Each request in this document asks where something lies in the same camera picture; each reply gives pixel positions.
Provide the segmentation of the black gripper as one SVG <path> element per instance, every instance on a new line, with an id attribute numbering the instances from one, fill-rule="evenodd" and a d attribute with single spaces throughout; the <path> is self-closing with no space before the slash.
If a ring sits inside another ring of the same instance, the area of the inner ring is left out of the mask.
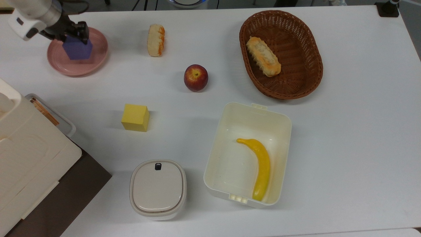
<path id="1" fill-rule="evenodd" d="M 84 45 L 89 40 L 89 28 L 85 21 L 75 23 L 67 15 L 61 15 L 57 23 L 39 32 L 40 35 L 50 40 L 66 42 L 69 37 L 79 39 Z"/>

